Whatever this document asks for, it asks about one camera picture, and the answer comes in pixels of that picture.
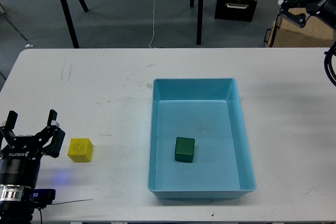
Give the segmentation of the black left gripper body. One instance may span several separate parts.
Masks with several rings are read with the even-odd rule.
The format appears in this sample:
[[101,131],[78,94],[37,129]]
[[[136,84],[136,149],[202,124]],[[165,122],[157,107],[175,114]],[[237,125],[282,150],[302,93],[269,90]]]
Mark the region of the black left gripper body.
[[7,144],[1,148],[1,184],[36,187],[42,145],[34,135],[1,134]]

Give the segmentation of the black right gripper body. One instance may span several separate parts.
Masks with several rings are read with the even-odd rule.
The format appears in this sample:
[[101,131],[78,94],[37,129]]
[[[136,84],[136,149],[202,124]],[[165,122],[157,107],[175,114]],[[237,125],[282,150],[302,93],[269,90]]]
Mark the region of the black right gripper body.
[[306,4],[306,11],[335,29],[335,0],[313,0]]

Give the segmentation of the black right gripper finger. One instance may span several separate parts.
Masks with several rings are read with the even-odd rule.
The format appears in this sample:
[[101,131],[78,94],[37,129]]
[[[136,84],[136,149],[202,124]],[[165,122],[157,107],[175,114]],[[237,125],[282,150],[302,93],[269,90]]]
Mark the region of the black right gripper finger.
[[283,8],[303,8],[308,0],[278,0],[278,5]]
[[310,17],[319,16],[319,11],[311,12],[306,7],[280,7],[279,15],[297,27],[304,27]]

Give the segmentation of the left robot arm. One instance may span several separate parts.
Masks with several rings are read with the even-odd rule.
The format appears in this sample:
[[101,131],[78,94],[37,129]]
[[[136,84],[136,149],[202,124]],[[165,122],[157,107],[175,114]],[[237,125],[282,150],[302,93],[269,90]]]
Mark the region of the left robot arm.
[[1,126],[1,223],[31,223],[36,209],[55,200],[55,189],[37,189],[41,158],[57,158],[65,132],[50,110],[47,125],[35,135],[15,135],[18,114],[10,111]]

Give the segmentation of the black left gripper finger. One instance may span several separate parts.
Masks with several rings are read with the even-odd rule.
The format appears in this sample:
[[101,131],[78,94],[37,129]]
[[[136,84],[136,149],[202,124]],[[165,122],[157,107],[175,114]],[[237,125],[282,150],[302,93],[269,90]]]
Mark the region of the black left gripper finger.
[[16,135],[13,132],[18,114],[15,111],[9,111],[5,124],[1,126],[1,133],[10,149],[15,149]]
[[60,128],[57,119],[57,112],[50,110],[47,126],[38,132],[34,138],[36,140],[36,156],[41,158],[43,155],[57,158],[65,138],[65,132]]

